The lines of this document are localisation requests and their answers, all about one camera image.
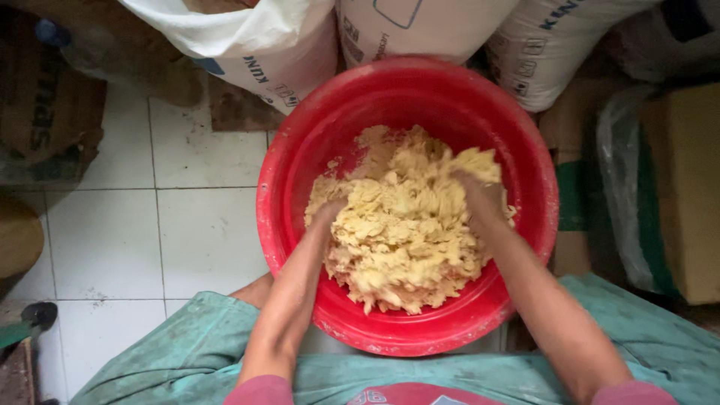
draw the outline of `green cloth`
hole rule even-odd
[[[720,403],[720,339],[593,275],[561,283],[590,312],[639,380],[681,404]],[[180,311],[110,360],[71,405],[221,404],[235,386],[258,310],[198,293]],[[459,388],[506,404],[571,404],[539,353],[397,359],[304,355],[296,405],[340,405],[369,386],[415,381]]]

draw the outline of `floor tile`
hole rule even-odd
[[[500,352],[503,348],[502,338],[504,336],[503,328],[506,326],[501,325],[497,329],[493,330],[489,334],[479,338],[474,342],[470,342],[462,347],[458,347],[455,350],[451,350],[448,353],[463,354],[463,355],[474,355],[477,353],[496,353]]]
[[[277,133],[276,130],[269,130],[268,131],[268,148],[270,147],[270,144],[272,143],[272,140],[275,139],[275,134]]]
[[[99,153],[77,189],[155,187],[147,97],[130,87],[108,84],[102,127],[105,134],[98,145]],[[72,190],[76,186],[47,188]]]
[[[193,108],[150,99],[150,125],[157,187],[257,185],[266,132],[212,132],[207,95]]]
[[[162,300],[59,301],[58,313],[70,397],[108,360],[165,321]]]
[[[228,294],[268,271],[255,189],[159,190],[165,297]]]
[[[40,387],[40,399],[57,399],[67,402],[63,351],[60,343],[60,322],[37,338],[37,377]]]
[[[58,299],[163,298],[155,190],[48,192]]]
[[[165,300],[165,313],[167,314],[168,318],[170,318],[173,313],[176,313],[180,308],[182,308],[185,303],[190,300]]]
[[[335,340],[324,331],[321,331],[317,326],[311,324],[310,327],[307,328],[305,337],[302,339],[300,354],[310,355],[315,353],[360,355],[364,352],[348,346],[339,340]]]
[[[45,242],[35,265],[10,290],[6,298],[31,301],[54,300],[55,286],[53,284],[53,266],[50,261],[50,238],[45,214],[45,196],[43,192],[13,192],[11,195],[26,202],[39,215]]]

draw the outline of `brown sack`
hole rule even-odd
[[[0,279],[30,270],[44,242],[35,211],[20,200],[0,195]]]

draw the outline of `dough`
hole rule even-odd
[[[378,305],[421,312],[457,297],[490,260],[482,241],[467,227],[463,187],[449,175],[464,169],[484,182],[501,183],[493,150],[470,148],[453,157],[450,148],[419,126],[391,131],[378,125],[356,139],[367,148],[361,164],[344,179],[319,176],[305,210],[305,225],[327,200],[347,196],[348,205],[332,225],[333,240],[325,269],[348,297],[364,302],[365,313]],[[512,207],[506,216],[512,223]]]

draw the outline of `brown cardboard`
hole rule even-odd
[[[57,48],[38,41],[37,18],[0,14],[0,184],[76,181],[102,138],[105,82],[72,70]]]
[[[720,302],[720,84],[671,92],[639,116],[673,281],[691,304]]]
[[[629,85],[622,76],[599,78],[576,77],[562,92],[539,122],[540,134],[553,154],[556,166],[582,159],[588,123],[600,106],[613,93]],[[559,178],[561,192],[572,190]],[[553,258],[549,269],[557,277],[583,275],[592,272],[587,230],[564,230],[557,233]]]
[[[614,93],[629,86],[622,76],[575,78],[552,107],[540,118],[540,134],[548,149],[582,150],[583,133],[589,118]]]

